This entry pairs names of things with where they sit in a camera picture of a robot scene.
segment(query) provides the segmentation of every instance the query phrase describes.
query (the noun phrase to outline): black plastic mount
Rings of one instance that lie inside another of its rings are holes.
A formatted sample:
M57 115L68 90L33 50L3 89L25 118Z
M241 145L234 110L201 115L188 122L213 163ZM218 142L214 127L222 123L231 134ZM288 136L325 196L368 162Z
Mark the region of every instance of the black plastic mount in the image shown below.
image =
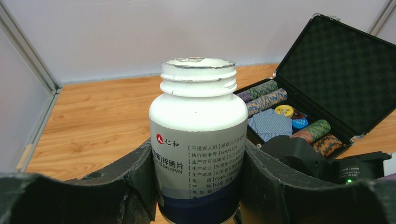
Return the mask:
M301 173L333 182L334 167L302 138L276 136L265 143L261 150Z
M337 185L300 173L250 141L240 201L244 223L395 223L396 182ZM157 190L151 144L81 180L0 175L0 224L149 224Z

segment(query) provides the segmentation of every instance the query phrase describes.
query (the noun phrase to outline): red logo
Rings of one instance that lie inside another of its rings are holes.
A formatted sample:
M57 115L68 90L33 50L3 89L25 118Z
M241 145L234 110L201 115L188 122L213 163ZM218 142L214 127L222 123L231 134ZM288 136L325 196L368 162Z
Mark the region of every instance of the red logo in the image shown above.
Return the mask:
M163 144L163 139L160 134L157 134L157 141L158 141L158 143Z

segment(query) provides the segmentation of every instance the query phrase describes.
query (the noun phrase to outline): bottle opening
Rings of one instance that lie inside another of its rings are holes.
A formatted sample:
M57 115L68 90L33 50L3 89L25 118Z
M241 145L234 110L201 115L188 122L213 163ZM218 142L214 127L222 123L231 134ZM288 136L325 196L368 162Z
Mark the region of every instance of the bottle opening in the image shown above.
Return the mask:
M235 62L230 60L206 57L176 58L163 62L183 69L222 69L235 66Z

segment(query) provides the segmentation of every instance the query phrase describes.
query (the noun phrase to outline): yellow dealer button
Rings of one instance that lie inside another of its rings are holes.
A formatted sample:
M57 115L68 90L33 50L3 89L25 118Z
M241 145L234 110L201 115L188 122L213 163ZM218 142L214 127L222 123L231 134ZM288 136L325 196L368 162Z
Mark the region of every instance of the yellow dealer button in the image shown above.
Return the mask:
M285 117L291 118L293 116L293 107L289 105L280 105L275 108L277 114L283 114Z

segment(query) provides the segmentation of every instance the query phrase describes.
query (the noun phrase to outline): open case lid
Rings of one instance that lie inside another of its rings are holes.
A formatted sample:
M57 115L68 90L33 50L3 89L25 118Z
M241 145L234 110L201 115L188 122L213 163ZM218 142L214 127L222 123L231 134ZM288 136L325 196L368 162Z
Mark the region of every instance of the open case lid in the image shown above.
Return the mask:
M396 45L315 14L274 79L332 128L363 136L396 108Z

